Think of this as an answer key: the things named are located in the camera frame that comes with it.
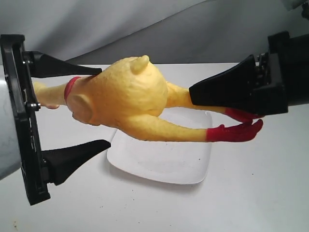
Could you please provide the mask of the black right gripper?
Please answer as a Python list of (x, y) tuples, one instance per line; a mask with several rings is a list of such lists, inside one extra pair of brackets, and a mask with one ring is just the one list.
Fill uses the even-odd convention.
[(232, 68), (191, 87), (197, 106), (235, 108), (261, 116), (284, 114), (309, 102), (309, 36), (282, 31), (268, 36), (259, 65), (249, 55)]

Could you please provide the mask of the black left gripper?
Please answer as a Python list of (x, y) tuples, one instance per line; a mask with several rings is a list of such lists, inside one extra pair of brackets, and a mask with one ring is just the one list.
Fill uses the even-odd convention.
[(25, 51), (23, 35), (2, 34), (1, 56), (13, 110), (21, 171), (27, 199), (35, 205), (50, 199), (47, 183), (64, 183), (78, 168), (111, 147), (106, 140), (42, 152), (36, 112), (41, 106), (35, 97), (31, 77), (98, 75), (101, 68), (67, 63), (39, 51)]

